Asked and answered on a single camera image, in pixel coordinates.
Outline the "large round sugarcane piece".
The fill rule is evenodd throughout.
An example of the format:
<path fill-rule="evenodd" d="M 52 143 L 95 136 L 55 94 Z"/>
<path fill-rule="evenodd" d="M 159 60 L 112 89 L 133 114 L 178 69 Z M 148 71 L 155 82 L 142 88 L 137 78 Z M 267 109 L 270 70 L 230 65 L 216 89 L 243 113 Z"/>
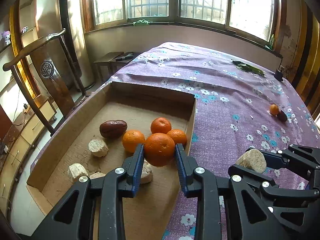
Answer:
<path fill-rule="evenodd" d="M 265 157 L 256 148 L 246 151 L 235 163 L 236 165 L 240 165 L 260 174 L 264 173 L 266 170 Z"/>

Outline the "orange tangerine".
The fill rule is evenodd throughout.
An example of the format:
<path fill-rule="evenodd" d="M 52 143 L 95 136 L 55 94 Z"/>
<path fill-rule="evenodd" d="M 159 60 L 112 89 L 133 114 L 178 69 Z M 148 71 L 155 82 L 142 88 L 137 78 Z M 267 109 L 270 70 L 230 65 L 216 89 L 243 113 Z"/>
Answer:
<path fill-rule="evenodd" d="M 270 107 L 269 107 L 269 111 L 270 113 L 273 115 L 273 116 L 276 116 L 279 114 L 279 107 L 276 105 L 276 104 L 272 104 Z"/>
<path fill-rule="evenodd" d="M 183 146 L 187 144 L 187 136 L 180 129 L 172 129 L 167 133 L 167 135 L 171 137 L 175 144 L 182 144 Z"/>
<path fill-rule="evenodd" d="M 167 134 L 172 129 L 171 122 L 163 117 L 153 120 L 150 126 L 151 133 Z"/>
<path fill-rule="evenodd" d="M 154 133 L 144 142 L 144 158 L 152 166 L 168 165 L 175 157 L 175 142 L 164 133 Z"/>
<path fill-rule="evenodd" d="M 138 130 L 128 130 L 124 133 L 122 144 L 126 152 L 134 153 L 138 144 L 145 141 L 144 134 Z"/>

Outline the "dark red jujube date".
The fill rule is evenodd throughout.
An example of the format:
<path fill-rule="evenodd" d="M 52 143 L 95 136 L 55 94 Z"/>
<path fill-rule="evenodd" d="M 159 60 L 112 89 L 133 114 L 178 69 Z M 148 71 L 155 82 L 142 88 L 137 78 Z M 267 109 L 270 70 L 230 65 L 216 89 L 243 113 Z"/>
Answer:
<path fill-rule="evenodd" d="M 280 110 L 279 113 L 277 114 L 277 118 L 281 122 L 286 122 L 287 121 L 287 115 L 282 110 Z"/>

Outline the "shallow cardboard box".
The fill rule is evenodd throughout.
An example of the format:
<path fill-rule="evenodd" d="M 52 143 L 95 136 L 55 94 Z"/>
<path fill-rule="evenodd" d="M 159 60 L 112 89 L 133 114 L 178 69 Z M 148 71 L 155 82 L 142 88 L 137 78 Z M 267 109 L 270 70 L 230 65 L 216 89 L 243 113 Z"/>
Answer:
<path fill-rule="evenodd" d="M 124 120 L 128 129 L 148 137 L 153 120 L 164 117 L 173 128 L 191 137 L 195 108 L 194 96 L 185 92 L 121 82 L 102 86 L 71 114 L 41 150 L 27 181 L 33 200 L 46 217 L 74 185 L 67 174 L 69 165 L 83 165 L 88 177 L 121 167 L 128 157 L 121 138 L 105 139 L 108 153 L 104 157 L 95 157 L 88 149 L 92 139 L 101 139 L 99 127 L 103 122 Z M 174 162 L 154 167 L 152 172 L 152 181 L 142 185 L 135 197 L 123 198 L 125 239 L 161 239 L 165 233 L 180 190 L 178 172 Z M 100 203 L 97 198 L 93 239 L 98 239 Z"/>

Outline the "purple floral tablecloth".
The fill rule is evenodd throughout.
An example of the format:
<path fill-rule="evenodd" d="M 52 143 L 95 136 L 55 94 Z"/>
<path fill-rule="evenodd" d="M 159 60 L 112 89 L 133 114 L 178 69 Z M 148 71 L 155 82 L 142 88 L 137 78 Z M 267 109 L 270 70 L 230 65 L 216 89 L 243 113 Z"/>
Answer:
<path fill-rule="evenodd" d="M 195 120 L 185 150 L 216 176 L 228 177 L 228 168 L 249 147 L 271 152 L 291 144 L 318 148 L 319 132 L 291 84 L 277 81 L 267 69 L 265 76 L 243 72 L 232 64 L 236 60 L 166 42 L 140 54 L 102 86 L 121 82 L 192 94 Z M 272 104 L 287 115 L 286 122 L 270 113 Z"/>

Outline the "green leafy vegetable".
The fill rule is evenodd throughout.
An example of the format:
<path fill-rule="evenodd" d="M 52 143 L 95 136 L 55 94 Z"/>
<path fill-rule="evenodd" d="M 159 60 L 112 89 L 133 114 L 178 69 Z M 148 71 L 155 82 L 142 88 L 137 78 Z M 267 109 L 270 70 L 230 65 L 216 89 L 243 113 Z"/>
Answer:
<path fill-rule="evenodd" d="M 249 72 L 252 74 L 256 74 L 256 75 L 260 75 L 260 76 L 265 76 L 264 72 L 262 70 L 260 70 L 257 67 L 253 67 L 250 64 L 246 64 L 242 61 L 232 61 L 232 64 L 234 64 L 236 66 L 236 68 L 238 68 L 239 70 L 243 71 L 243 72 Z"/>

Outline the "wooden tv cabinet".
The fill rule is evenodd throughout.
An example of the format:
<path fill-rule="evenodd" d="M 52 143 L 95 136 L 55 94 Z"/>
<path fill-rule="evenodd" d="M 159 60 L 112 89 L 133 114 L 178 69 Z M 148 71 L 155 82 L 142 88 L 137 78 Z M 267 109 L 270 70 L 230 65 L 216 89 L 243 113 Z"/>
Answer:
<path fill-rule="evenodd" d="M 23 162 L 39 135 L 44 124 L 30 106 L 20 107 L 11 127 L 3 139 L 4 155 L 1 157 L 1 211 L 7 216 L 12 206 L 10 195 L 22 172 Z"/>

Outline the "dark wooden stool right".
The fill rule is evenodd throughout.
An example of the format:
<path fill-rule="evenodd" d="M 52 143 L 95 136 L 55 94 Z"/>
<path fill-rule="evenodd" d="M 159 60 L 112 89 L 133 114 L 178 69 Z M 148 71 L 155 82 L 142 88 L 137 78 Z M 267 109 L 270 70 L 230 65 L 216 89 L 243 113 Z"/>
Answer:
<path fill-rule="evenodd" d="M 126 66 L 131 61 L 133 61 L 140 53 L 135 52 L 128 52 L 120 55 L 110 61 L 110 74 L 113 75 L 116 73 L 120 68 Z"/>

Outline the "dark wooden stool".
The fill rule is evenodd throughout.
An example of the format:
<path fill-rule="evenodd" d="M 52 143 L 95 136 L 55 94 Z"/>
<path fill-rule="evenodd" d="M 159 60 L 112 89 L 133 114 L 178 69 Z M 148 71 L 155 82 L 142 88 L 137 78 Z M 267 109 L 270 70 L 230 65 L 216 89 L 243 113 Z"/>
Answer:
<path fill-rule="evenodd" d="M 131 61 L 133 61 L 140 53 L 135 52 L 128 52 L 120 55 L 110 61 L 110 74 L 113 75 L 116 73 L 120 68 L 126 66 Z"/>
<path fill-rule="evenodd" d="M 112 66 L 112 61 L 121 55 L 123 55 L 123 51 L 109 52 L 102 56 L 101 58 L 94 61 L 94 65 L 97 67 L 100 81 L 102 83 L 105 82 L 103 77 L 102 67 L 106 67 L 108 70 L 108 76 L 112 76 L 116 72 L 116 67 Z"/>

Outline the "dark wooden stool left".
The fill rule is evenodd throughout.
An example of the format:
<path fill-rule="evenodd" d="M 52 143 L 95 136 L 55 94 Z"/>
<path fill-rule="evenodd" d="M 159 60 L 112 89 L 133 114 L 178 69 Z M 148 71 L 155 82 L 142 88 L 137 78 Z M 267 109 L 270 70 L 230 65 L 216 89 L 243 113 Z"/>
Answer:
<path fill-rule="evenodd" d="M 108 76 L 112 76 L 116 72 L 116 67 L 112 66 L 112 61 L 121 55 L 123 55 L 123 51 L 109 52 L 102 56 L 101 58 L 94 61 L 94 65 L 97 67 L 100 81 L 102 83 L 105 82 L 103 77 L 102 67 L 106 67 L 108 70 Z"/>

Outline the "green bottle on sill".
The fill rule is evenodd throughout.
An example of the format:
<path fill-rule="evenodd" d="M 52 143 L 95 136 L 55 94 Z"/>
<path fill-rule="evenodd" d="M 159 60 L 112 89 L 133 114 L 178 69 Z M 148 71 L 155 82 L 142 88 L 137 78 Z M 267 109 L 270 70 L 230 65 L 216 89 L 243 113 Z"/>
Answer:
<path fill-rule="evenodd" d="M 272 34 L 272 36 L 270 37 L 270 41 L 268 44 L 268 47 L 270 50 L 273 50 L 273 43 L 274 43 L 274 34 Z"/>

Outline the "black remote control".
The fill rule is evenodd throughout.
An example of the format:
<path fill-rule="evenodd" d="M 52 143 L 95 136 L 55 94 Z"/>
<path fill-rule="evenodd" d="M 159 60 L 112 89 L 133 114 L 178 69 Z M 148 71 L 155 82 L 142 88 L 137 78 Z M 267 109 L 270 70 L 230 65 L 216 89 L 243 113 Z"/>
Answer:
<path fill-rule="evenodd" d="M 115 59 L 116 62 L 120 62 L 120 61 L 127 61 L 127 60 L 131 60 L 133 59 L 133 55 L 132 54 L 128 54 L 126 56 L 122 56 L 122 57 L 117 57 Z"/>

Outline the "wooden chair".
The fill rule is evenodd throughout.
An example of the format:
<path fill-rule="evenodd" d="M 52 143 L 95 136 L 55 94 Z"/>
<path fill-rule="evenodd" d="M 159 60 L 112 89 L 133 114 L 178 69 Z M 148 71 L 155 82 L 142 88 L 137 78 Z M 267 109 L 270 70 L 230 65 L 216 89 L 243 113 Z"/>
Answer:
<path fill-rule="evenodd" d="M 25 99 L 27 100 L 29 106 L 37 115 L 39 120 L 48 129 L 51 135 L 53 135 L 59 129 L 61 124 L 63 124 L 63 121 L 70 116 L 70 114 L 76 109 L 76 107 L 80 106 L 89 97 L 84 89 L 80 77 L 78 77 L 76 73 L 75 64 L 72 61 L 72 57 L 66 46 L 64 40 L 65 32 L 66 29 L 63 28 L 59 33 L 49 34 L 48 36 L 39 38 L 38 40 L 31 42 L 29 45 L 24 47 L 13 60 L 3 65 L 3 70 L 5 72 L 9 70 L 12 72 L 12 75 L 16 80 L 16 83 L 18 84 Z M 63 53 L 67 59 L 67 63 L 69 64 L 69 68 L 71 69 L 75 83 L 78 85 L 82 94 L 82 97 L 77 101 L 73 101 L 65 82 L 61 78 L 52 58 L 49 56 L 47 49 L 45 48 L 45 46 L 53 40 L 59 41 Z M 18 63 L 28 55 L 31 57 L 33 65 L 42 82 L 44 83 L 46 89 L 48 90 L 48 93 L 52 96 L 61 113 L 63 114 L 62 121 L 60 121 L 56 127 L 53 127 L 46 119 L 44 114 L 40 111 L 40 108 L 36 105 L 35 101 L 30 96 L 26 85 L 22 81 L 21 75 L 18 73 Z"/>

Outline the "green cloth on sill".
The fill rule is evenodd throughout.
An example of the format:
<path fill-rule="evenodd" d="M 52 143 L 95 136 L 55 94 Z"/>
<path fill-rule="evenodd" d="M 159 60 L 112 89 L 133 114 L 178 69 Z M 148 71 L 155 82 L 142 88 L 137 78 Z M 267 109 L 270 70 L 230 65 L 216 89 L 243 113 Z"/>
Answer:
<path fill-rule="evenodd" d="M 149 25 L 152 21 L 147 21 L 146 19 L 138 20 L 133 22 L 133 26 Z"/>

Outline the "standing air conditioner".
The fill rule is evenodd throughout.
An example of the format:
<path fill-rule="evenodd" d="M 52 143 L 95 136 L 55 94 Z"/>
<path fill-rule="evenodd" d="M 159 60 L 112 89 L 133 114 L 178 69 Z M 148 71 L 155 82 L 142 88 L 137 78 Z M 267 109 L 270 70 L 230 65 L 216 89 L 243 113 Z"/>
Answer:
<path fill-rule="evenodd" d="M 84 89 L 95 84 L 85 44 L 82 27 L 80 0 L 56 0 L 56 16 L 62 29 L 65 29 L 64 41 L 75 65 L 75 70 Z"/>

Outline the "purple plush toy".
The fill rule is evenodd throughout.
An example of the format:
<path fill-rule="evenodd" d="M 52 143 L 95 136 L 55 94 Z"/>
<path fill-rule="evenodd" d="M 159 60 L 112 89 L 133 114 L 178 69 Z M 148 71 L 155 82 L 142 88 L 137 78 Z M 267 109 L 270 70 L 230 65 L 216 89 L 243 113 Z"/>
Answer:
<path fill-rule="evenodd" d="M 4 31 L 2 33 L 2 38 L 4 40 L 4 45 L 8 46 L 11 44 L 11 39 L 10 39 L 10 31 Z"/>

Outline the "wooden wall shelf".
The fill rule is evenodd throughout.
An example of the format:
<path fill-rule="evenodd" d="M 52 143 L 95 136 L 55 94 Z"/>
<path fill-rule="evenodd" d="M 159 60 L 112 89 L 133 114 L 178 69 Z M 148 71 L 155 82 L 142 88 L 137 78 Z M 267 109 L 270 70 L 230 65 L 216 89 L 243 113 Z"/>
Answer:
<path fill-rule="evenodd" d="M 9 10 L 9 30 L 11 38 L 11 46 L 14 56 L 17 56 L 23 49 L 22 38 L 20 35 L 20 22 L 19 22 L 19 0 L 10 7 Z M 23 57 L 17 64 L 16 70 L 18 75 L 25 85 L 30 96 L 34 99 L 40 95 L 40 90 L 35 83 L 35 80 L 30 71 L 26 57 Z"/>

